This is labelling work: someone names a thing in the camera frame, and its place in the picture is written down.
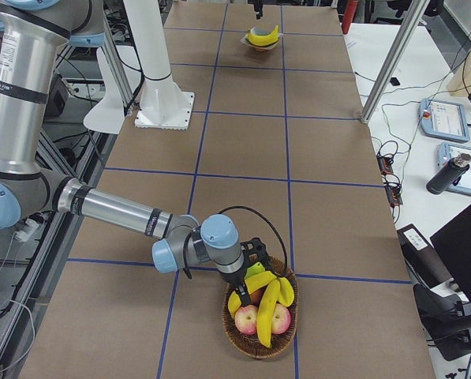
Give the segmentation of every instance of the white sticker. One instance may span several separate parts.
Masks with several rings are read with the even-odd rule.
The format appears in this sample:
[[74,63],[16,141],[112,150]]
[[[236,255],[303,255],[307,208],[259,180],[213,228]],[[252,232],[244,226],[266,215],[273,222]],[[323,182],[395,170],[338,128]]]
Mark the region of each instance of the white sticker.
[[403,234],[407,237],[410,243],[416,248],[417,251],[424,249],[428,246],[426,241],[421,238],[415,229],[404,231]]
[[20,35],[16,32],[5,33],[0,50],[0,69],[13,71],[16,65],[16,51],[20,42]]

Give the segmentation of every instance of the chair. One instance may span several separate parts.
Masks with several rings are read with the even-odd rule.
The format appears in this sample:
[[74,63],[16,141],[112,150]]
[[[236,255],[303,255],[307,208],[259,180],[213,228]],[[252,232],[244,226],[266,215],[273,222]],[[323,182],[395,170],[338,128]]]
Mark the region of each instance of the chair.
[[[375,23],[383,22],[386,24],[401,24],[403,13],[409,9],[411,0],[384,0],[391,9],[396,10],[395,16],[397,18],[377,17]],[[374,12],[374,5],[376,0],[366,0],[364,9],[364,22],[369,24],[371,16]],[[431,0],[424,14],[426,16],[434,17],[443,12],[443,0]]]

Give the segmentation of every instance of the bowl of bananas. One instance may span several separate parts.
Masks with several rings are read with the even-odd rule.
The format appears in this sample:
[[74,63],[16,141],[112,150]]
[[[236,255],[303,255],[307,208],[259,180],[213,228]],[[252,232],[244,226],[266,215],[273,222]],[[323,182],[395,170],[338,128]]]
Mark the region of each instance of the bowl of bananas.
[[252,304],[242,306],[233,285],[226,287],[222,323],[228,340],[243,354],[264,359],[282,353],[297,331],[297,279],[280,260],[256,261],[245,284]]

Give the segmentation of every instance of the white cable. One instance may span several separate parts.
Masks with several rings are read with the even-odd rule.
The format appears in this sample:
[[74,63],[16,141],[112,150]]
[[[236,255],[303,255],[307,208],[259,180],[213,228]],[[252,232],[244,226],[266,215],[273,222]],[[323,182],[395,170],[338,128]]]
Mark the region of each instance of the white cable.
[[0,298],[3,298],[5,299],[6,301],[8,302],[12,302],[20,307],[22,307],[24,310],[26,310],[28,312],[28,315],[30,317],[30,323],[32,325],[32,341],[30,343],[30,346],[28,346],[27,350],[21,355],[21,357],[19,357],[16,361],[12,362],[10,365],[8,365],[6,368],[4,369],[1,369],[0,370],[0,373],[3,373],[5,371],[7,371],[8,369],[12,369],[15,365],[17,365],[19,362],[21,362],[21,360],[26,357],[28,355],[28,353],[30,352],[30,350],[32,349],[32,346],[34,344],[34,342],[36,341],[36,327],[34,326],[33,324],[33,316],[32,316],[32,311],[30,310],[30,308],[28,308],[25,304],[22,304],[20,302],[17,302],[15,300],[12,300],[10,298],[7,298],[6,296],[2,296],[0,295]]
[[15,235],[16,235],[16,231],[13,233],[13,235],[11,235],[11,242],[9,243],[9,247],[7,248],[6,256],[4,257],[4,260],[2,261],[2,264],[0,265],[0,271],[2,270],[4,265],[6,264],[7,257],[9,256],[9,252],[11,251],[11,246],[13,245],[13,240],[14,240]]

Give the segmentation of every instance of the fruit basket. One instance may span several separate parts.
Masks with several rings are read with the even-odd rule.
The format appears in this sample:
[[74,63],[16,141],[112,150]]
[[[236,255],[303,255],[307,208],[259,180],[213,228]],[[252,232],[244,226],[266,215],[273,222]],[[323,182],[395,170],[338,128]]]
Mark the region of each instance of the fruit basket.
[[[277,273],[282,273],[284,269],[284,264],[280,260],[274,257],[270,257],[270,259],[271,259],[271,265],[274,271]],[[256,358],[256,359],[271,358],[282,353],[292,343],[293,338],[295,336],[295,332],[297,331],[297,316],[298,316],[297,279],[293,271],[289,267],[287,268],[284,275],[289,280],[294,291],[293,303],[290,306],[288,306],[288,310],[291,315],[291,323],[290,323],[289,328],[283,334],[278,334],[278,335],[273,334],[271,336],[270,348],[265,347],[263,344],[261,344],[256,334],[252,336],[248,336],[238,331],[237,327],[235,326],[235,321],[230,315],[230,311],[228,310],[228,299],[230,297],[230,294],[234,290],[234,286],[232,285],[226,286],[225,299],[224,299],[223,308],[222,308],[222,324],[225,329],[226,336],[228,337],[228,340],[230,340],[230,342],[239,351],[241,351],[245,355],[248,355],[251,358]]]

